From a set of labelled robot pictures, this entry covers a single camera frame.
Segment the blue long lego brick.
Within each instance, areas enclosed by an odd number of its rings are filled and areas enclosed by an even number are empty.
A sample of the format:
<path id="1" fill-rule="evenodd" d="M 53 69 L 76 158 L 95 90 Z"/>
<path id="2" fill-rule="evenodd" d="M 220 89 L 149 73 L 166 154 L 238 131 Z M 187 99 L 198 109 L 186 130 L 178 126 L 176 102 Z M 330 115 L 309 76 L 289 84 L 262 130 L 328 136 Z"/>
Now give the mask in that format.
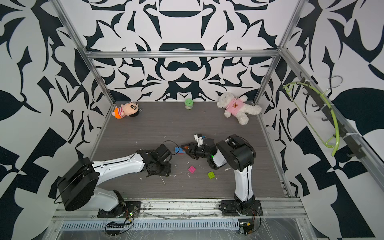
<path id="1" fill-rule="evenodd" d="M 175 154 L 185 154 L 186 152 L 180 148 L 180 147 L 175 147 Z"/>

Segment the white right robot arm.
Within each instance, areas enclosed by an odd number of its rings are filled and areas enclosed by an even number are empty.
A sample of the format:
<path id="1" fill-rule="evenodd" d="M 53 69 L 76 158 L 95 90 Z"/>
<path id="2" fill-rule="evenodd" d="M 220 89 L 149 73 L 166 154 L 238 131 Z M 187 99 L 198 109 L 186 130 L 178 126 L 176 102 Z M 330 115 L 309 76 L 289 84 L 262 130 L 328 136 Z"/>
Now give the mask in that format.
<path id="1" fill-rule="evenodd" d="M 238 135 L 231 135 L 215 143 L 213 139 L 195 135 L 195 141 L 181 146 L 192 159 L 204 158 L 213 170 L 228 164 L 235 174 L 235 202 L 241 209 L 250 208 L 255 201 L 252 189 L 252 169 L 257 154 L 250 143 Z"/>

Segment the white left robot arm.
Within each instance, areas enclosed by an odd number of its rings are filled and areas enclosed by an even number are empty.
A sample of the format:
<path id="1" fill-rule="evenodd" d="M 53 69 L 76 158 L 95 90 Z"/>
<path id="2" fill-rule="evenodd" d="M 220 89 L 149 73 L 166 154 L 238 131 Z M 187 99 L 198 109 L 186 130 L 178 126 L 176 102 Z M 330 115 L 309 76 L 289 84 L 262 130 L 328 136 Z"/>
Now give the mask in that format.
<path id="1" fill-rule="evenodd" d="M 172 153 L 164 144 L 155 150 L 139 149 L 133 154 L 106 161 L 89 158 L 78 160 L 57 182 L 59 196 L 67 212 L 79 209 L 99 209 L 107 216 L 119 217 L 128 210 L 117 190 L 107 191 L 99 185 L 123 175 L 146 172 L 150 176 L 167 177 L 171 173 Z"/>

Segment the pink lego brick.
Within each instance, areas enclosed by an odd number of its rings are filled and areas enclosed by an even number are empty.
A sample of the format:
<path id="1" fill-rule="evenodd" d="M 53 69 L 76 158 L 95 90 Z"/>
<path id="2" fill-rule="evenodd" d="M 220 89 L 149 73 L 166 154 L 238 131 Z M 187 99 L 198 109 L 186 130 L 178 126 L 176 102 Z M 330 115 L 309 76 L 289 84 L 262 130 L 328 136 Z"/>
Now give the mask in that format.
<path id="1" fill-rule="evenodd" d="M 188 168 L 188 171 L 189 171 L 191 174 L 193 174 L 193 173 L 196 171 L 196 168 L 195 168 L 194 166 L 190 166 L 190 167 Z"/>

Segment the lime green lego brick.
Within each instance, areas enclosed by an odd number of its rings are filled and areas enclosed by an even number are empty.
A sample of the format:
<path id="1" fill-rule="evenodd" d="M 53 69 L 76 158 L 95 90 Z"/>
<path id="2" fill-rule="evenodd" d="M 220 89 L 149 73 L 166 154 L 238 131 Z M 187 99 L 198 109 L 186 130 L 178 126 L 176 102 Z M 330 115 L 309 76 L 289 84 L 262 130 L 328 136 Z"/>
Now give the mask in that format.
<path id="1" fill-rule="evenodd" d="M 216 177 L 215 173 L 213 171 L 207 173 L 209 179 L 214 179 Z"/>

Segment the green lidded plastic jar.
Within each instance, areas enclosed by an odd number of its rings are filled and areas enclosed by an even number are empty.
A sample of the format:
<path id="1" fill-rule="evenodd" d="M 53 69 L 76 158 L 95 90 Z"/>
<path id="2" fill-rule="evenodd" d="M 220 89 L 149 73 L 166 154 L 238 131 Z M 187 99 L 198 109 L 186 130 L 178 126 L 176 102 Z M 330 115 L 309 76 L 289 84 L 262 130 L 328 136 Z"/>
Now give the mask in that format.
<path id="1" fill-rule="evenodd" d="M 186 99 L 185 100 L 185 108 L 187 110 L 191 110 L 193 108 L 194 101 L 192 99 Z"/>

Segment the white teddy bear pink shirt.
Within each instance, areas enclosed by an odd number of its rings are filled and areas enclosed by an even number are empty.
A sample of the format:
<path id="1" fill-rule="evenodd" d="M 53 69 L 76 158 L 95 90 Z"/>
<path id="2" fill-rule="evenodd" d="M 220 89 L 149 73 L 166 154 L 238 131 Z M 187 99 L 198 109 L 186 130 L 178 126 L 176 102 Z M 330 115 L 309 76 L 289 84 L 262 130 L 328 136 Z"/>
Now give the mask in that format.
<path id="1" fill-rule="evenodd" d="M 262 112 L 262 108 L 258 105 L 249 105 L 246 103 L 248 97 L 243 95 L 236 97 L 234 94 L 225 92 L 217 101 L 217 107 L 224 109 L 224 116 L 229 118 L 234 116 L 240 125 L 246 125 L 249 122 L 248 115 L 256 116 Z"/>

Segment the cartoon boy plush doll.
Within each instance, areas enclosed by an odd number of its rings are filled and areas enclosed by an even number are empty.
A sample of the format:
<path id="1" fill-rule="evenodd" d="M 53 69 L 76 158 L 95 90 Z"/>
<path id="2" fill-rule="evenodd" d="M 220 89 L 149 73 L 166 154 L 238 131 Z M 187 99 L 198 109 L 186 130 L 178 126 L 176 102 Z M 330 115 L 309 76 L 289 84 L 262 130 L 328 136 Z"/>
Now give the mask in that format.
<path id="1" fill-rule="evenodd" d="M 120 106 L 115 107 L 112 111 L 112 116 L 116 119 L 123 119 L 125 117 L 136 117 L 139 115 L 141 108 L 136 102 L 129 102 L 126 104 L 121 104 Z"/>

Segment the green clothes hanger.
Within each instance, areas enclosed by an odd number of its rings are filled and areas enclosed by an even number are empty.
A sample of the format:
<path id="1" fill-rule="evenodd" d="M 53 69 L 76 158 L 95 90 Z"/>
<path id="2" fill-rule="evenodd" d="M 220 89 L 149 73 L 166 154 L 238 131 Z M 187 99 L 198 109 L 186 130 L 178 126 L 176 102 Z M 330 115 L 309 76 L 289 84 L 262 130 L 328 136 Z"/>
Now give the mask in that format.
<path id="1" fill-rule="evenodd" d="M 341 124 L 336 115 L 334 104 L 331 103 L 331 100 L 329 100 L 329 98 L 327 97 L 328 91 L 332 90 L 334 87 L 329 87 L 326 90 L 322 91 L 318 87 L 316 80 L 302 78 L 300 81 L 291 81 L 289 83 L 282 84 L 282 88 L 288 95 L 289 100 L 295 105 L 296 109 L 305 119 L 310 129 L 315 133 L 316 137 L 318 137 L 324 147 L 331 150 L 331 156 L 334 157 L 340 149 L 342 141 Z M 311 122 L 311 117 L 307 113 L 308 102 L 305 101 L 303 104 L 299 104 L 296 102 L 296 97 L 299 94 L 300 90 L 304 90 L 304 95 L 308 96 L 314 101 L 312 108 L 314 108 L 315 111 L 319 111 L 324 115 L 321 120 L 323 122 L 329 122 L 333 126 L 334 131 L 327 140 L 321 137 L 320 132 L 315 128 L 315 126 Z"/>

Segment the aluminium front rail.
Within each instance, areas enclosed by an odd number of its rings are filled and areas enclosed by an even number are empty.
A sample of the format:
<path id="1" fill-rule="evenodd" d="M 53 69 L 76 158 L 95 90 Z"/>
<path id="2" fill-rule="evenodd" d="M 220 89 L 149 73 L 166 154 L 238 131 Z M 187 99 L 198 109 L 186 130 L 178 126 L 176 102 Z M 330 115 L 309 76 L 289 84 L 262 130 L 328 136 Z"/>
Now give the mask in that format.
<path id="1" fill-rule="evenodd" d="M 247 215 L 224 214 L 219 209 L 221 199 L 158 199 L 140 200 L 140 210 L 134 213 L 138 220 L 189 220 L 189 219 L 251 219 L 257 217 L 256 212 Z M 308 215 L 299 198 L 261 198 L 262 218 L 291 218 L 303 219 Z M 63 205 L 59 205 L 52 220 L 99 220 L 99 210 L 83 209 L 74 212 L 65 211 Z"/>

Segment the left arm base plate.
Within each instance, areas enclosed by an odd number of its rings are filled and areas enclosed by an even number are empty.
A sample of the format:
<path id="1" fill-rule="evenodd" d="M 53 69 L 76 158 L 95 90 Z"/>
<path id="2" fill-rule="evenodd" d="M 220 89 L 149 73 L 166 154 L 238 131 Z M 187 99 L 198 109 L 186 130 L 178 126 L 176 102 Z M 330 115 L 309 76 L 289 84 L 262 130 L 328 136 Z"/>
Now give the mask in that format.
<path id="1" fill-rule="evenodd" d="M 119 218 L 126 216 L 133 217 L 135 214 L 140 213 L 141 204 L 141 201 L 125 201 L 124 204 L 118 204 L 114 209 L 109 212 L 99 209 L 97 217 L 100 219 Z"/>

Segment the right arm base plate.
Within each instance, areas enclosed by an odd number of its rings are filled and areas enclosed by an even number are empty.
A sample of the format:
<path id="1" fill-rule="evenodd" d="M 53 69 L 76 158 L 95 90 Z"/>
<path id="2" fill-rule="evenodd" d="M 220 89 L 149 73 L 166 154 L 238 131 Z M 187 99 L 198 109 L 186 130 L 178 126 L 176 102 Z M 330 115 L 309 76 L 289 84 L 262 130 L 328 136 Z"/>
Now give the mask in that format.
<path id="1" fill-rule="evenodd" d="M 260 200 L 249 199 L 246 202 L 240 200 L 222 200 L 218 209 L 223 216 L 263 216 Z"/>

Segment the black wall hook rack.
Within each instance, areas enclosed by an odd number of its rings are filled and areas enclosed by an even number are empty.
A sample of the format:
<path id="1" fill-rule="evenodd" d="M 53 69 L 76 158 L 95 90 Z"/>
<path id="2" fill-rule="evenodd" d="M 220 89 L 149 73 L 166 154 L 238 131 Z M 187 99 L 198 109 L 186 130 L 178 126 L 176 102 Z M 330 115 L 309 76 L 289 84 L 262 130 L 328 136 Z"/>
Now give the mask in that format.
<path id="1" fill-rule="evenodd" d="M 300 86 L 305 90 L 304 95 L 311 97 L 315 103 L 313 108 L 319 110 L 324 114 L 321 121 L 330 123 L 334 128 L 332 135 L 324 140 L 320 136 L 320 132 L 316 130 L 313 125 L 310 125 L 314 133 L 319 137 L 323 145 L 331 149 L 331 156 L 335 156 L 337 151 L 341 149 L 342 143 L 345 143 L 352 151 L 351 154 L 347 154 L 348 157 L 356 157 L 361 160 L 367 156 L 363 149 L 362 140 L 356 131 L 353 131 L 351 127 L 347 126 L 347 120 L 342 117 L 340 111 L 336 108 L 335 104 L 329 99 L 329 94 L 336 88 L 343 84 L 343 77 L 332 76 L 328 78 L 330 86 L 326 90 L 321 90 L 317 82 L 314 79 L 305 78 L 300 76 Z"/>

